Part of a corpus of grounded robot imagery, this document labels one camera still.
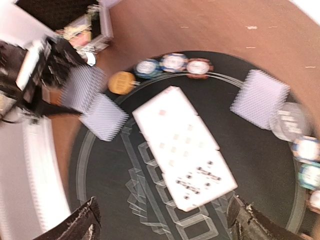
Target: white wall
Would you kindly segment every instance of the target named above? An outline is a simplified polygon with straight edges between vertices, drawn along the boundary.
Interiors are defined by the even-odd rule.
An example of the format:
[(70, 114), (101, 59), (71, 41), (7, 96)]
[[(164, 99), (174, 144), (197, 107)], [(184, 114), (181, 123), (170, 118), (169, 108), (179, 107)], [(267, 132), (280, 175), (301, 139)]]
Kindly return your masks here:
[(23, 47), (44, 35), (54, 35), (47, 26), (11, 1), (0, 0), (0, 40)]
[(289, 0), (320, 25), (320, 0)]

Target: poker table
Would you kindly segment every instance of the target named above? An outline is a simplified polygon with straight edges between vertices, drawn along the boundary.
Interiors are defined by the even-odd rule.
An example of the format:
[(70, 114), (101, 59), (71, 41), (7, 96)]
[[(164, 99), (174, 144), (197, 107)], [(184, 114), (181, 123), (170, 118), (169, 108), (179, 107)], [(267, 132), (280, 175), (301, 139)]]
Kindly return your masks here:
[[(230, 111), (252, 69), (242, 59), (208, 51), (182, 52), (209, 59), (214, 72), (206, 80), (185, 73), (163, 73), (141, 82), (127, 95), (112, 98), (129, 115), (111, 142), (99, 140), (84, 125), (74, 141), (69, 165), (72, 210), (96, 196), (101, 210), (101, 239), (227, 240), (230, 198), (236, 194), (294, 233), (310, 233), (317, 215), (306, 208), (307, 192), (296, 181), (299, 163), (288, 142)], [(190, 212), (175, 206), (132, 112), (169, 86), (182, 89), (214, 136), (238, 188)], [(289, 101), (295, 101), (290, 94)]]

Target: orange poker chip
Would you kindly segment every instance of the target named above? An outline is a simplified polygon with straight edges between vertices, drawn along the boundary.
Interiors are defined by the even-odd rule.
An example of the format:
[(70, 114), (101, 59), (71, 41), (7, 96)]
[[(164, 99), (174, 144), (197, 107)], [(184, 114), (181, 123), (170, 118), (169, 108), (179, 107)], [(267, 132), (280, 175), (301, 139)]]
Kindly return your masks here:
[(126, 95), (134, 89), (135, 81), (132, 73), (119, 71), (109, 79), (108, 88), (114, 94)]
[(206, 74), (214, 70), (210, 60), (205, 58), (191, 58), (186, 66), (187, 76), (191, 79), (207, 79)]

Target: white card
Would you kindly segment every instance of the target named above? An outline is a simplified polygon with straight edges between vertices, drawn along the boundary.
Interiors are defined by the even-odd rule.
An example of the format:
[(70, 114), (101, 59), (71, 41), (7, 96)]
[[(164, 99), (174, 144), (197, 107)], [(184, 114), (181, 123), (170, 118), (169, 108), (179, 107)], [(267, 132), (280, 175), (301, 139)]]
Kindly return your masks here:
[(238, 187), (219, 151), (203, 152), (192, 165), (163, 179), (176, 206), (185, 212), (205, 205)]
[(166, 132), (174, 121), (197, 115), (197, 112), (179, 87), (170, 86), (132, 114), (144, 138), (150, 141)]
[(148, 142), (163, 173), (190, 165), (202, 152), (219, 150), (205, 123), (197, 115), (171, 121), (166, 129)]

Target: white printed line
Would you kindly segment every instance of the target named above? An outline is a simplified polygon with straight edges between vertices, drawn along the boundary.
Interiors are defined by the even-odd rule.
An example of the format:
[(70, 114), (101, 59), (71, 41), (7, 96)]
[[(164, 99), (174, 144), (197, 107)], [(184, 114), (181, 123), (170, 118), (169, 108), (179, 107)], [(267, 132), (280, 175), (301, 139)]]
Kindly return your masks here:
[(246, 28), (249, 29), (249, 30), (256, 30), (256, 29), (258, 29), (257, 26), (246, 26)]

